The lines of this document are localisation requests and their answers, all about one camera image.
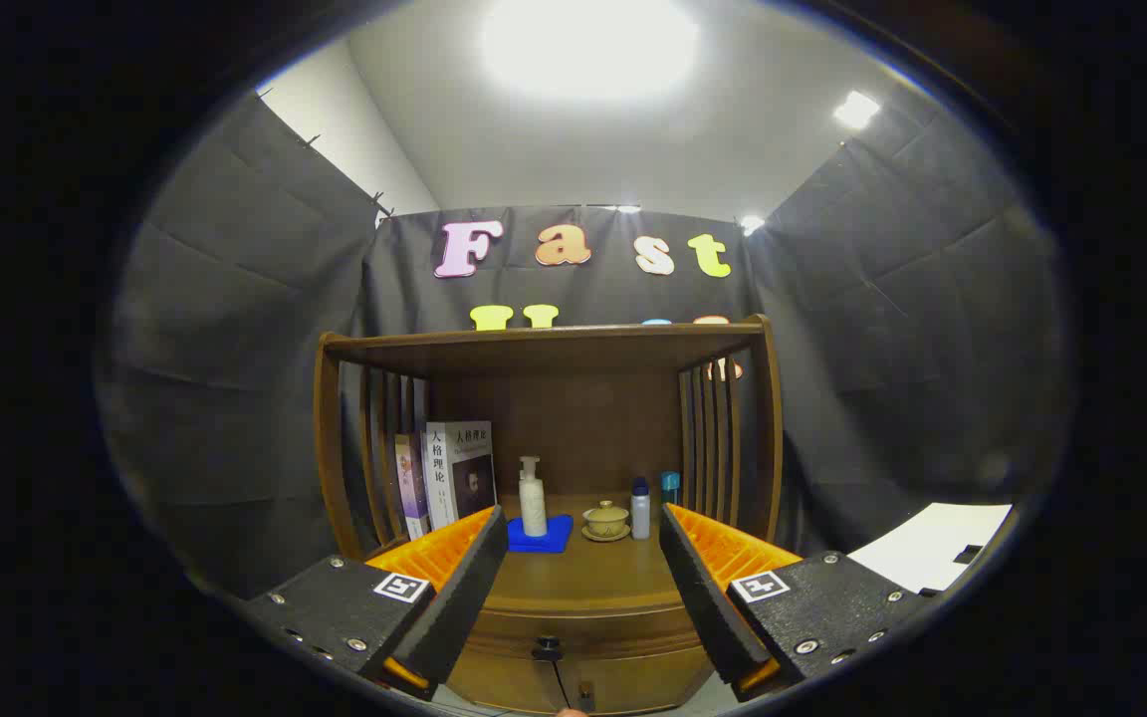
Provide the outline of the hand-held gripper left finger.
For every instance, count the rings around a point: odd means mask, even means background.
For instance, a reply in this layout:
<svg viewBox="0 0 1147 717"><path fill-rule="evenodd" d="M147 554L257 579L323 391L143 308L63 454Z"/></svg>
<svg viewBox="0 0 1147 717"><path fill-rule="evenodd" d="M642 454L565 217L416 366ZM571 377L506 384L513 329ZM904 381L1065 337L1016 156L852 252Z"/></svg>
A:
<svg viewBox="0 0 1147 717"><path fill-rule="evenodd" d="M323 558L247 599L245 619L296 656L428 702L448 681L507 545L504 511L490 507L377 558Z"/></svg>

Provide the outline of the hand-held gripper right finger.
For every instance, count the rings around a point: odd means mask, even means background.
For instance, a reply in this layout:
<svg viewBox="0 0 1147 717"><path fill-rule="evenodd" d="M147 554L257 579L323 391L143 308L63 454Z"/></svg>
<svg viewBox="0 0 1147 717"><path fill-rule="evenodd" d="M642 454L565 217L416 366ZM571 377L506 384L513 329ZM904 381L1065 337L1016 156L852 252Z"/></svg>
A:
<svg viewBox="0 0 1147 717"><path fill-rule="evenodd" d="M741 702L829 675L888 641L933 597L853 558L798 558L665 504L660 548L699 640Z"/></svg>

